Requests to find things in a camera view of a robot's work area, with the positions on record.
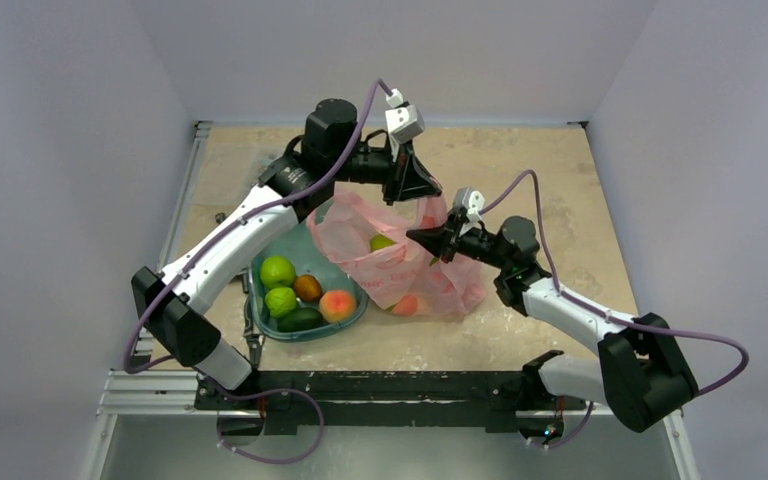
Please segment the pink plastic bag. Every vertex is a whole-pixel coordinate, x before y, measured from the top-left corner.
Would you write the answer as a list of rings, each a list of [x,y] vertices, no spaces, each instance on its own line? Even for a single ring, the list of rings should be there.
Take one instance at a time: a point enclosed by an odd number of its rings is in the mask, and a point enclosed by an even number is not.
[[[408,239],[408,230],[440,226],[448,213],[444,196],[411,204],[414,216],[409,218],[340,187],[305,225],[319,251],[381,309],[398,316],[471,313],[486,297],[483,266],[464,256],[440,262]],[[371,253],[369,240],[377,234],[388,236],[396,245]]]

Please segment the green fake pear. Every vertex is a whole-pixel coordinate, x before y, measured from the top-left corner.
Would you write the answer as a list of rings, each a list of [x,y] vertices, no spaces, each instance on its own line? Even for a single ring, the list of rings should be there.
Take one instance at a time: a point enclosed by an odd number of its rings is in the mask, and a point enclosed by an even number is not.
[[[377,234],[369,240],[370,252],[376,252],[385,248],[395,246],[396,242],[383,234]]]

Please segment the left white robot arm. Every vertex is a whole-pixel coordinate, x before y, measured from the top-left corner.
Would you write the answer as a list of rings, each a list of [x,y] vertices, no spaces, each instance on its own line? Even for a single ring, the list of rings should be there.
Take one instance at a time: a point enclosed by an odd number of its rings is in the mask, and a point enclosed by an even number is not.
[[[236,210],[160,271],[143,267],[133,275],[140,326],[180,365],[217,383],[232,408],[252,405],[258,382],[250,360],[204,316],[225,286],[266,246],[330,200],[338,182],[378,185],[388,205],[441,194],[413,147],[425,129],[418,107],[399,93],[386,102],[381,147],[361,137],[367,110],[343,99],[319,102],[303,133],[265,168]]]

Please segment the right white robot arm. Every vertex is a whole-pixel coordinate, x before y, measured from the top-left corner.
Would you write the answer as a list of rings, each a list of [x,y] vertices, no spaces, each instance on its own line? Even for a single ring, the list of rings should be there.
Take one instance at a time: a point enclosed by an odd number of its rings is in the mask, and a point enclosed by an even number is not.
[[[628,429],[643,432],[697,398],[695,375],[660,316],[614,312],[564,287],[541,267],[538,229],[522,216],[507,218],[495,233],[468,226],[464,209],[445,223],[415,228],[407,237],[443,263],[459,256],[498,269],[501,302],[524,316],[562,331],[596,355],[596,360],[558,354],[524,376],[521,392],[536,407],[558,396],[608,406]]]

